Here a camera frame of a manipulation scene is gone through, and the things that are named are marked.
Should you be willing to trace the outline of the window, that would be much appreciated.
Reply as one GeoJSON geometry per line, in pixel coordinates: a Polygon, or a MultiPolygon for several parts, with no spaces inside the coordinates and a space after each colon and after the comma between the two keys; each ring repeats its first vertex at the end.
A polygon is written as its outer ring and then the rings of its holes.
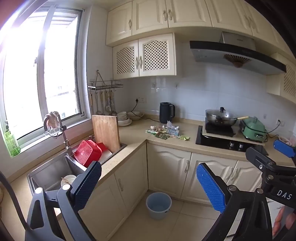
{"type": "Polygon", "coordinates": [[[46,3],[1,33],[1,121],[20,144],[43,134],[52,111],[69,125],[84,116],[81,20],[81,9],[46,3]]]}

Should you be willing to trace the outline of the black range hood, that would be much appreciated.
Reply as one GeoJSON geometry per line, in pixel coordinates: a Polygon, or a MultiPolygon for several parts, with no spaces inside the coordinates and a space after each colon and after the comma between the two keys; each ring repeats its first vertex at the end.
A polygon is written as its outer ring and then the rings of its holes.
{"type": "Polygon", "coordinates": [[[262,75],[275,75],[287,72],[287,67],[280,61],[245,48],[238,42],[247,43],[243,36],[234,35],[234,40],[225,42],[227,33],[223,32],[219,42],[190,41],[190,49],[197,62],[215,63],[246,69],[262,75]]]}

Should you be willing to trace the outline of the lattice upper cabinet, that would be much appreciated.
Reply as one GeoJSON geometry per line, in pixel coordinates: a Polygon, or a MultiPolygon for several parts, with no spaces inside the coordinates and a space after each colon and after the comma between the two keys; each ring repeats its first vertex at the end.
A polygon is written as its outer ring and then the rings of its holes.
{"type": "Polygon", "coordinates": [[[174,33],[142,38],[113,47],[115,80],[176,75],[177,50],[174,33]]]}

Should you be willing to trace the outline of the clear plastic bag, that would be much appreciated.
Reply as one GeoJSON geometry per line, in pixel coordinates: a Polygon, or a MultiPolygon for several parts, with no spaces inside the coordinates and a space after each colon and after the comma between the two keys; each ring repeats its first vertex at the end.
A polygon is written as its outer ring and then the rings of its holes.
{"type": "Polygon", "coordinates": [[[174,128],[175,126],[171,123],[171,121],[167,121],[166,123],[167,128],[174,128]]]}

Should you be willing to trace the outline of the white bowl in sink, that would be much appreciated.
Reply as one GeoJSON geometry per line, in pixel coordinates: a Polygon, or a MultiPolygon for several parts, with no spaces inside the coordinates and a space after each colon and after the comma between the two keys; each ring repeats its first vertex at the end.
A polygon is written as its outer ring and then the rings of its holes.
{"type": "Polygon", "coordinates": [[[74,180],[76,179],[76,176],[73,174],[67,175],[65,177],[61,177],[61,187],[63,187],[63,185],[65,184],[72,184],[74,182],[74,180]]]}

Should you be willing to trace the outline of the light green wrapper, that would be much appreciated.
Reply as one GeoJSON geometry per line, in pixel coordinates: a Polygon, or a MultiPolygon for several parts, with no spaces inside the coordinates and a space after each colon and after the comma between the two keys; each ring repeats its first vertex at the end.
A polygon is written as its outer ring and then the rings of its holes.
{"type": "Polygon", "coordinates": [[[188,141],[190,139],[190,137],[186,137],[186,136],[179,136],[178,137],[179,140],[184,140],[184,141],[188,141]]]}

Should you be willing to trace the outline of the blue green snack bag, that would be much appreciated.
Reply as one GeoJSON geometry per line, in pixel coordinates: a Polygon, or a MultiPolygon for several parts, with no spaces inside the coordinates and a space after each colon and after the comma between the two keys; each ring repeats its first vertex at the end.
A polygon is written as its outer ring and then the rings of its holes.
{"type": "Polygon", "coordinates": [[[179,126],[167,126],[166,133],[173,136],[179,136],[179,126]]]}

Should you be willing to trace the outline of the red plastic basket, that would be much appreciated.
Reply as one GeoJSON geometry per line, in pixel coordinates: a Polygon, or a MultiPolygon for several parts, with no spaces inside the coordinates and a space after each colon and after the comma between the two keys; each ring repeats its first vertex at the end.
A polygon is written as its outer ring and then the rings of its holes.
{"type": "Polygon", "coordinates": [[[97,144],[93,140],[83,140],[75,151],[74,158],[82,166],[88,168],[93,161],[99,161],[107,150],[103,143],[97,144]]]}

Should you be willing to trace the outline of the black electric kettle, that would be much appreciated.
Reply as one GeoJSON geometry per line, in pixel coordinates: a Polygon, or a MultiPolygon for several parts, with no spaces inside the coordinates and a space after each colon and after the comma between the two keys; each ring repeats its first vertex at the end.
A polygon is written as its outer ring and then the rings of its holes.
{"type": "Polygon", "coordinates": [[[159,121],[166,124],[175,117],[175,106],[170,102],[161,102],[159,105],[159,121]]]}

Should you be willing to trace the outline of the white red rice bag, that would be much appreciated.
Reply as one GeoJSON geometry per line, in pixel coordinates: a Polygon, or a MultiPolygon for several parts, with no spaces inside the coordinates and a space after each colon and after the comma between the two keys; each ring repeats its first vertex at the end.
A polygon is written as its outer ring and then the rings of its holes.
{"type": "Polygon", "coordinates": [[[157,135],[158,133],[161,133],[162,130],[146,130],[146,133],[150,133],[152,135],[157,135]]]}

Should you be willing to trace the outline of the wooden cutting board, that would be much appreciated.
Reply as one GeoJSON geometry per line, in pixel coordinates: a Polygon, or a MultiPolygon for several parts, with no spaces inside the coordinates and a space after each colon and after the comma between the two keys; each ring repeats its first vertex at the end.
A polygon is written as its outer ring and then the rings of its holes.
{"type": "Polygon", "coordinates": [[[120,149],[120,137],[116,116],[93,115],[92,124],[95,140],[103,143],[112,153],[120,149]]]}

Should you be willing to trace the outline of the green electric cooker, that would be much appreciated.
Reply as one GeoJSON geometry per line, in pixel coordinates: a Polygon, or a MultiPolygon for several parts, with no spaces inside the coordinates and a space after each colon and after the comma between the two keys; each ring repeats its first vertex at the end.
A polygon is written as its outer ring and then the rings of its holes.
{"type": "Polygon", "coordinates": [[[240,120],[239,127],[244,137],[254,142],[264,142],[267,138],[265,125],[257,117],[240,120]]]}

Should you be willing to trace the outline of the steel faucet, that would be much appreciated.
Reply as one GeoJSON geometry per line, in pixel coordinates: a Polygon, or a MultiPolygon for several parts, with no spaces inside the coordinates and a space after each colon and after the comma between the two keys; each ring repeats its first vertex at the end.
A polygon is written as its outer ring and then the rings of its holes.
{"type": "Polygon", "coordinates": [[[67,126],[62,124],[60,114],[57,111],[52,111],[45,115],[44,120],[44,131],[45,135],[50,135],[53,138],[62,136],[64,139],[64,146],[66,154],[71,156],[73,154],[72,148],[70,147],[69,140],[66,137],[65,130],[67,126]]]}

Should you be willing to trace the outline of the wall utensil rack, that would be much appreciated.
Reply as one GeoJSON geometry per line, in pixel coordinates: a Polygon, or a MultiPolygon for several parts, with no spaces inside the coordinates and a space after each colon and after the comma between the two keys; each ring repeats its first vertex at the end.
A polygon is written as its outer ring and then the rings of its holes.
{"type": "Polygon", "coordinates": [[[120,81],[104,81],[99,70],[96,70],[95,78],[87,86],[91,114],[116,116],[114,93],[119,88],[123,88],[120,81]]]}

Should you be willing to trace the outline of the green gold seaweed packet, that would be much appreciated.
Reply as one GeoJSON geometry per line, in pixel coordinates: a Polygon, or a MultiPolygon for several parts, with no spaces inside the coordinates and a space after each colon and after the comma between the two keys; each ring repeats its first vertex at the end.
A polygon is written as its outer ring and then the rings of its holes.
{"type": "Polygon", "coordinates": [[[167,140],[168,138],[170,138],[171,136],[168,135],[167,133],[163,133],[163,132],[158,132],[154,135],[157,138],[160,138],[162,140],[167,140]]]}

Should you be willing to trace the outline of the black induction cooktop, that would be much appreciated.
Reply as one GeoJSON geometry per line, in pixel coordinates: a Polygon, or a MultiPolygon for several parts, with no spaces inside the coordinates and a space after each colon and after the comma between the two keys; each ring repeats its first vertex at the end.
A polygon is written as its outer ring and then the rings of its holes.
{"type": "Polygon", "coordinates": [[[223,139],[223,138],[208,137],[208,136],[202,135],[202,130],[203,130],[203,126],[198,126],[197,138],[196,138],[197,145],[244,152],[244,153],[248,148],[254,148],[260,153],[268,156],[266,149],[262,145],[255,145],[255,144],[233,141],[233,140],[223,139]]]}

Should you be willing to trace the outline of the wide white bowls by wall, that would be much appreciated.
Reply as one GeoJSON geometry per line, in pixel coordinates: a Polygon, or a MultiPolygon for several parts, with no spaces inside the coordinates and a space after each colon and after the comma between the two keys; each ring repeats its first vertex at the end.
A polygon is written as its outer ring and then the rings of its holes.
{"type": "Polygon", "coordinates": [[[138,121],[140,120],[143,116],[144,116],[144,113],[141,113],[139,111],[130,111],[127,113],[127,116],[132,120],[132,121],[138,121]]]}

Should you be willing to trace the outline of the green bottle on sill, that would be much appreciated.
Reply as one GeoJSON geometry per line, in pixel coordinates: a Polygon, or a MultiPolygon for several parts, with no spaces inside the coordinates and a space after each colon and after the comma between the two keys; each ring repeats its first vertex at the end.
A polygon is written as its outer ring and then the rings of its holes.
{"type": "Polygon", "coordinates": [[[6,128],[5,128],[5,132],[4,132],[4,139],[6,141],[6,146],[8,148],[10,155],[12,157],[17,156],[21,152],[21,149],[20,149],[18,142],[15,139],[14,135],[11,133],[8,123],[6,123],[6,128]]]}

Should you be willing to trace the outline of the blue plastic trash bucket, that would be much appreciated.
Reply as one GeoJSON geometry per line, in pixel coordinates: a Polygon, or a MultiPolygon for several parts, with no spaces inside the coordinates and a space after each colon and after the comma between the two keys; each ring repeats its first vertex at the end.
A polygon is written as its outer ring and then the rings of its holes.
{"type": "Polygon", "coordinates": [[[162,220],[171,209],[172,200],[166,193],[155,192],[147,197],[145,204],[152,219],[162,220]]]}

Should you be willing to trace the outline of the stack of white bowls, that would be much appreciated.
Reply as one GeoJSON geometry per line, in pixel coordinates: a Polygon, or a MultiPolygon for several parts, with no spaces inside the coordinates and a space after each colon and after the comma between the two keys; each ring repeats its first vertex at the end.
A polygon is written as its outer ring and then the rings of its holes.
{"type": "Polygon", "coordinates": [[[132,120],[128,117],[126,111],[122,111],[117,114],[117,120],[119,126],[128,126],[132,123],[132,120]]]}

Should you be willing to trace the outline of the steel wok with lid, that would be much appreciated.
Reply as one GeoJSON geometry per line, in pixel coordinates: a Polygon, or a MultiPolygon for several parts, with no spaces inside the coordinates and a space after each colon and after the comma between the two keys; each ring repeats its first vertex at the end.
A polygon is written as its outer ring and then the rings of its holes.
{"type": "Polygon", "coordinates": [[[205,114],[209,123],[219,126],[233,126],[238,120],[249,118],[249,116],[237,117],[235,114],[228,112],[224,107],[207,109],[205,114]]]}

